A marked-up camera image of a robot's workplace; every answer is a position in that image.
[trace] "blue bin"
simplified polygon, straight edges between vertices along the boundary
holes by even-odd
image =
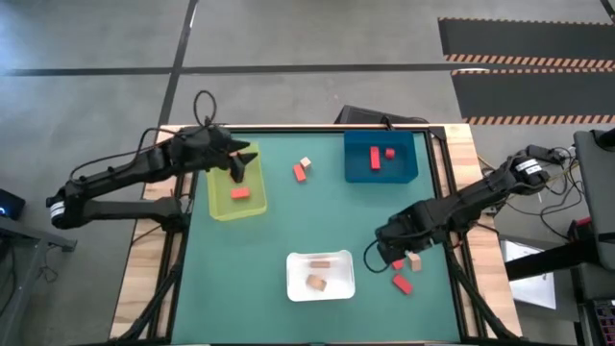
[[[373,170],[370,147],[381,153],[381,169]],[[395,150],[395,158],[384,156],[386,148]],[[419,174],[410,131],[348,131],[344,133],[344,169],[348,183],[407,184]]]

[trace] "wooden block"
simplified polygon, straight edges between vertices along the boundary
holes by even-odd
[[[250,197],[249,187],[238,187],[231,190],[231,198],[242,199]]]
[[[384,156],[389,160],[393,160],[393,158],[395,158],[395,149],[386,148],[386,150],[384,151]]]
[[[393,277],[393,284],[402,290],[405,294],[410,294],[412,292],[412,284],[406,280],[403,276],[397,274]]]
[[[306,172],[304,172],[304,168],[301,164],[295,164],[292,169],[295,171],[295,177],[297,177],[297,182],[301,183],[306,180]]]
[[[381,169],[381,152],[378,147],[370,147],[369,148],[369,157],[372,162],[372,169],[378,170]]]
[[[309,263],[310,268],[331,268],[328,260],[313,260]]]
[[[421,257],[414,253],[409,253],[407,257],[410,260],[412,271],[421,271]]]
[[[398,259],[393,262],[393,269],[400,270],[404,267],[404,259]]]
[[[318,289],[321,292],[324,291],[325,287],[327,286],[326,281],[315,275],[309,275],[307,277],[306,284],[314,289]]]
[[[308,169],[311,167],[311,161],[308,158],[302,158],[299,163],[304,169]]]

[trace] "black and orange striped mat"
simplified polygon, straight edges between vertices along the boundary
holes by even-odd
[[[612,23],[439,18],[450,62],[554,67],[615,67]]]
[[[476,125],[615,123],[615,69],[518,68],[451,73],[463,120]]]

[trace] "green tabletop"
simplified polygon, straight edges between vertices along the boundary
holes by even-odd
[[[421,253],[423,270],[369,272],[362,261],[374,231],[412,203],[434,196],[423,133],[414,135],[419,176],[406,185],[348,184],[343,134],[242,134],[260,147],[268,210],[216,221],[199,177],[173,330],[174,344],[459,341],[444,251]],[[307,181],[292,166],[309,157]],[[357,291],[347,300],[296,303],[286,295],[289,253],[348,250]],[[382,267],[376,249],[370,264]]]

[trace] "yellow bin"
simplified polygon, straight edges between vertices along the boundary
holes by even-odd
[[[259,215],[267,211],[265,183],[262,179],[260,150],[256,142],[241,150],[240,153],[258,153],[258,156],[246,165],[243,182],[236,184],[231,178],[230,170],[213,168],[207,173],[209,214],[218,221],[231,221],[241,217]],[[234,200],[231,190],[249,187],[250,197]]]

